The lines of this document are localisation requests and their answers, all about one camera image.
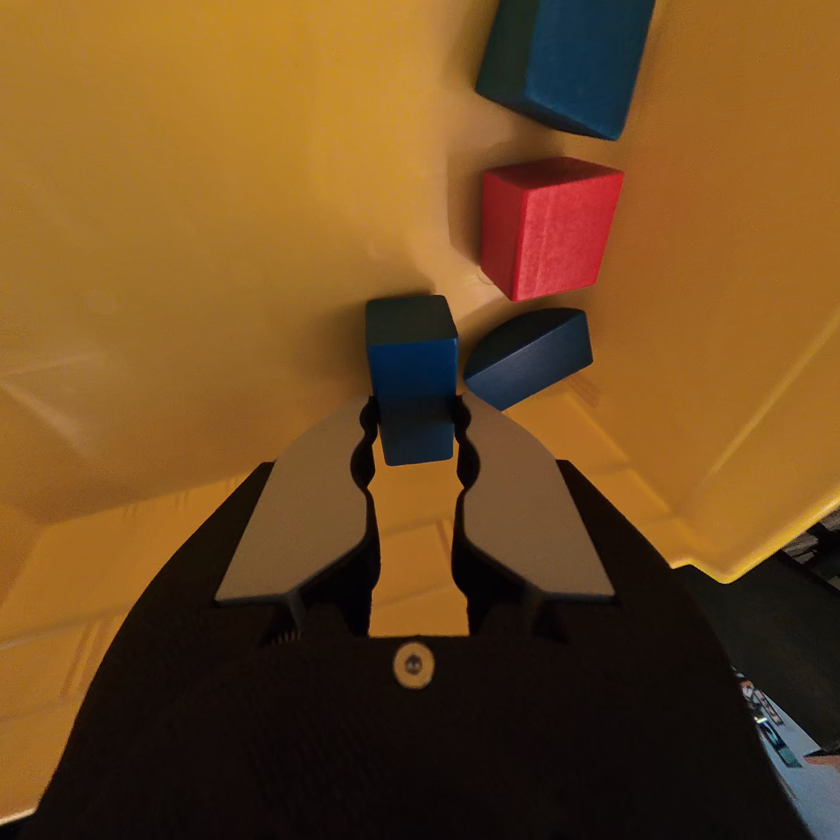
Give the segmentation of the blue wooden cuboid block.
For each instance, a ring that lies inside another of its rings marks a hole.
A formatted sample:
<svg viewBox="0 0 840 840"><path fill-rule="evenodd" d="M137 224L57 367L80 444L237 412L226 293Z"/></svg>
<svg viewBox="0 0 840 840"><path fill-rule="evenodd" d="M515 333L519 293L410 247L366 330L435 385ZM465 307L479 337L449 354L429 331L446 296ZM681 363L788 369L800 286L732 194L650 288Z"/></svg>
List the blue wooden cuboid block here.
<svg viewBox="0 0 840 840"><path fill-rule="evenodd" d="M459 335L439 295L380 298L364 308L365 349L390 467L452 458Z"/></svg>

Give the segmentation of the yellow plastic bin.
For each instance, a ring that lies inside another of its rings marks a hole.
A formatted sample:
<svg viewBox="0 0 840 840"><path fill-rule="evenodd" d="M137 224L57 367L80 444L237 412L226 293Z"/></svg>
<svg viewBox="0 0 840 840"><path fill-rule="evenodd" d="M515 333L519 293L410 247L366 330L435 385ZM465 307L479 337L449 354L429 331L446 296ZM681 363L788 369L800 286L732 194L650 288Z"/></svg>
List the yellow plastic bin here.
<svg viewBox="0 0 840 840"><path fill-rule="evenodd" d="M102 650L262 460L369 393L364 304L464 361L586 312L514 406L729 583L838 505L838 2L657 2L615 142L476 95L497 2L2 2L2 822ZM483 172L624 172L593 286L480 269Z"/></svg>

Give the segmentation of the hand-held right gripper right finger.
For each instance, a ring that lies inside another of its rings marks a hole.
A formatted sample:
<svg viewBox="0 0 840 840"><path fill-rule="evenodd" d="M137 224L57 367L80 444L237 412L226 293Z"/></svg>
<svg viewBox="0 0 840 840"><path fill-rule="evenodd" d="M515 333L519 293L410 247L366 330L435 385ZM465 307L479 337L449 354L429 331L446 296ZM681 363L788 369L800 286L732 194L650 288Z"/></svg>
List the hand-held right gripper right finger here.
<svg viewBox="0 0 840 840"><path fill-rule="evenodd" d="M558 462L524 427L476 395L457 403L451 551L471 634L498 607L524 633L555 603L607 605L616 593Z"/></svg>

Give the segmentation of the navy half-round wooden block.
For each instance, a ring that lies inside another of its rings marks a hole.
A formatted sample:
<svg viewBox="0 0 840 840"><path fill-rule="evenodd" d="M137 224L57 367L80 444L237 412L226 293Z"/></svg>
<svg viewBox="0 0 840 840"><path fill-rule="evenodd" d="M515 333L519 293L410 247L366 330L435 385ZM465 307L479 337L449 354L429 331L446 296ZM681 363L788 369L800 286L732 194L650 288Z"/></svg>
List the navy half-round wooden block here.
<svg viewBox="0 0 840 840"><path fill-rule="evenodd" d="M546 308L491 330L472 351L463 376L469 392L504 411L592 363L585 312Z"/></svg>

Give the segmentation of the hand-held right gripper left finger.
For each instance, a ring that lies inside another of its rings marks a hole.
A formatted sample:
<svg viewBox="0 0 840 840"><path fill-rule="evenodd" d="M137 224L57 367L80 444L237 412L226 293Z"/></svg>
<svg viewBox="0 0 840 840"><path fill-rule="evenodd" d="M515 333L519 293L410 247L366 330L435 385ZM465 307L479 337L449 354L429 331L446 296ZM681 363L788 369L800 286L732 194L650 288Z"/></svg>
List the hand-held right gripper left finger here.
<svg viewBox="0 0 840 840"><path fill-rule="evenodd" d="M275 460L215 594L219 605L273 603L297 628L331 604L352 634L370 631L382 570L373 444L379 412L356 396Z"/></svg>

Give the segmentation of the large blue wooden block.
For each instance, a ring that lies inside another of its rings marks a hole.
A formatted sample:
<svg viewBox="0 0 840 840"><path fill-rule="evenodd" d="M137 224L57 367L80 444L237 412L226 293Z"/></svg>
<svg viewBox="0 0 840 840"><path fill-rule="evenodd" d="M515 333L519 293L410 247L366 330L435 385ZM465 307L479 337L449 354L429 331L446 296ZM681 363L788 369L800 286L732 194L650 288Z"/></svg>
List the large blue wooden block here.
<svg viewBox="0 0 840 840"><path fill-rule="evenodd" d="M655 1L500 1L475 90L552 130L616 141Z"/></svg>

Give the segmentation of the red wooden block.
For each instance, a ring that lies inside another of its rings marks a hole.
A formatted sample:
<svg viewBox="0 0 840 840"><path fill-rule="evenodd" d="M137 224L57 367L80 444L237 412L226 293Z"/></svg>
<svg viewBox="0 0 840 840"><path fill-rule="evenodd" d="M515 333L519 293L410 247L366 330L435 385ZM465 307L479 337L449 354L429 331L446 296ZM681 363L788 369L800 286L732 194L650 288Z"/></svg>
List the red wooden block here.
<svg viewBox="0 0 840 840"><path fill-rule="evenodd" d="M570 156L484 171L481 271L514 302L593 286L624 177Z"/></svg>

